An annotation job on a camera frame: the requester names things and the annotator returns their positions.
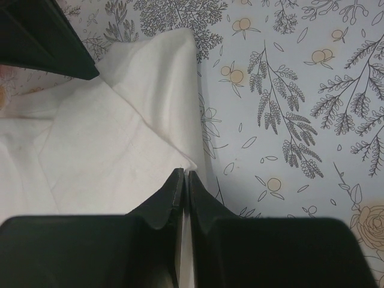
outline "black plastic object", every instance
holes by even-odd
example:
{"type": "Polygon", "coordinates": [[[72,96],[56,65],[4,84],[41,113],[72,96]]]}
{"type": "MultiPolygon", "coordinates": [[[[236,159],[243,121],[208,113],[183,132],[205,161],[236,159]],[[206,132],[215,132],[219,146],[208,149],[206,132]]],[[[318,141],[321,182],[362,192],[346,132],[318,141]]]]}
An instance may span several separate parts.
{"type": "Polygon", "coordinates": [[[197,288],[377,287],[360,247],[332,219],[241,219],[189,175],[197,288]]]}
{"type": "Polygon", "coordinates": [[[90,80],[94,61],[55,0],[0,0],[0,64],[90,80]]]}
{"type": "Polygon", "coordinates": [[[0,287],[156,287],[175,274],[184,173],[122,216],[16,217],[0,227],[0,287]]]}

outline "patterned wallpaper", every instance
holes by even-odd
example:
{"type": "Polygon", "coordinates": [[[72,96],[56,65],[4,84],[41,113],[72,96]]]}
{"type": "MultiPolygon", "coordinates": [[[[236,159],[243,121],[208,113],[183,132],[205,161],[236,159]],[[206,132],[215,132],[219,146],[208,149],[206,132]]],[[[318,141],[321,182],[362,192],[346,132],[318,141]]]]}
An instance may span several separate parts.
{"type": "MultiPolygon", "coordinates": [[[[191,28],[210,192],[245,218],[342,219],[384,287],[384,0],[58,3],[95,61],[191,28]]],[[[0,67],[0,105],[68,80],[0,67]]]]}

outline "leaf sprig drawing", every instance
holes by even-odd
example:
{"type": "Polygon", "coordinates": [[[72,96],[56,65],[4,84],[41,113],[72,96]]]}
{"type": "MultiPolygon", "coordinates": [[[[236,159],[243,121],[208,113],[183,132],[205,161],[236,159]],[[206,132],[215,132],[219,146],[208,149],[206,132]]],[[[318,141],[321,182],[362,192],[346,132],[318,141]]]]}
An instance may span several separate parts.
{"type": "Polygon", "coordinates": [[[106,4],[107,15],[115,18],[114,23],[108,22],[107,34],[104,33],[106,40],[111,43],[135,42],[139,39],[139,33],[135,32],[133,20],[125,19],[128,13],[127,4],[128,2],[123,3],[122,0],[120,2],[119,0],[111,0],[106,4]]]}
{"type": "MultiPolygon", "coordinates": [[[[354,25],[356,23],[356,15],[358,11],[361,10],[361,13],[364,17],[368,16],[368,10],[362,4],[358,3],[358,0],[352,0],[353,4],[345,6],[340,10],[339,15],[343,15],[343,22],[347,22],[350,19],[350,24],[354,25]]],[[[304,11],[304,16],[302,19],[309,19],[313,21],[317,16],[322,16],[328,14],[330,11],[337,11],[339,9],[340,0],[312,0],[311,4],[313,6],[304,6],[301,9],[304,11]]]]}
{"type": "Polygon", "coordinates": [[[215,150],[226,147],[216,148],[213,146],[212,138],[220,137],[220,132],[217,130],[215,123],[220,123],[221,120],[215,119],[216,109],[207,108],[205,109],[205,102],[203,96],[199,93],[199,102],[200,102],[200,121],[202,124],[203,130],[203,146],[204,151],[212,158],[216,159],[215,150]]]}
{"type": "Polygon", "coordinates": [[[322,160],[309,148],[316,144],[314,136],[317,131],[310,125],[309,119],[293,113],[299,112],[299,103],[305,101],[302,91],[293,82],[298,79],[297,75],[285,65],[273,69],[269,64],[265,45],[261,53],[252,52],[248,73],[251,74],[251,92],[257,90],[261,95],[257,124],[261,126],[263,119],[265,129],[271,127],[275,134],[278,134],[279,126],[284,125],[289,134],[289,139],[283,143],[286,163],[295,168],[300,166],[303,173],[311,179],[316,175],[323,177],[316,163],[322,160]],[[284,112],[283,100],[290,111],[284,112]]]}
{"type": "Polygon", "coordinates": [[[110,42],[102,39],[101,36],[97,36],[96,33],[93,35],[89,33],[87,38],[82,39],[82,43],[95,61],[100,61],[110,47],[110,42]]]}
{"type": "Polygon", "coordinates": [[[281,7],[275,12],[275,31],[281,34],[290,34],[295,31],[295,26],[298,24],[297,16],[296,14],[287,14],[286,9],[298,7],[296,2],[296,0],[278,0],[275,3],[275,7],[281,7]]]}
{"type": "MultiPolygon", "coordinates": [[[[382,124],[384,107],[379,107],[378,111],[373,110],[371,116],[369,116],[371,100],[368,96],[369,90],[371,90],[373,95],[379,100],[384,100],[384,84],[382,83],[384,67],[381,63],[373,63],[374,59],[381,59],[384,47],[383,38],[384,34],[377,41],[365,41],[362,48],[359,48],[348,60],[345,69],[350,69],[358,65],[360,61],[365,60],[358,77],[351,78],[345,75],[342,79],[340,76],[335,76],[335,80],[328,80],[327,85],[320,84],[319,93],[324,91],[333,92],[333,95],[326,94],[325,97],[321,98],[311,110],[311,116],[315,118],[323,115],[322,129],[330,129],[334,125],[336,135],[338,136],[350,131],[355,131],[359,136],[364,136],[375,126],[382,124]],[[350,87],[353,90],[349,94],[346,91],[350,87]],[[347,95],[347,104],[344,109],[344,103],[341,98],[345,95],[347,95]],[[349,112],[365,122],[355,128],[355,119],[349,112]]],[[[384,125],[378,129],[370,142],[362,141],[351,147],[351,153],[362,153],[363,161],[371,157],[370,176],[377,175],[384,158],[384,147],[380,137],[383,128],[384,125]]]]}
{"type": "Polygon", "coordinates": [[[222,36],[212,33],[208,25],[220,22],[227,7],[222,0],[137,0],[133,6],[141,11],[141,29],[146,36],[181,27],[192,29],[199,63],[209,59],[209,51],[223,42],[222,36]]]}

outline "rose illustration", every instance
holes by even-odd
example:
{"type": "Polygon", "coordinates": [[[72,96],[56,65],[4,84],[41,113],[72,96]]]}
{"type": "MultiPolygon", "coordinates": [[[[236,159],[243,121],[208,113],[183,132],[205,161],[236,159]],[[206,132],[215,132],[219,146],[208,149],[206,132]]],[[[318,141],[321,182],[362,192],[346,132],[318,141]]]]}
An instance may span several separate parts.
{"type": "Polygon", "coordinates": [[[384,206],[364,207],[356,226],[368,247],[384,251],[384,206]]]}

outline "white cloth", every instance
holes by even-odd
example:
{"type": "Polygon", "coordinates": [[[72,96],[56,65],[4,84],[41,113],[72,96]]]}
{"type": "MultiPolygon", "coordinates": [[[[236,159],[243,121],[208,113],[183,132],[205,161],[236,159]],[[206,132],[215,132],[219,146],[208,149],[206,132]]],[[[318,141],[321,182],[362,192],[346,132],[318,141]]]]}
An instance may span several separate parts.
{"type": "Polygon", "coordinates": [[[176,167],[205,179],[192,33],[116,43],[100,77],[14,97],[0,119],[0,220],[124,214],[176,167]]]}

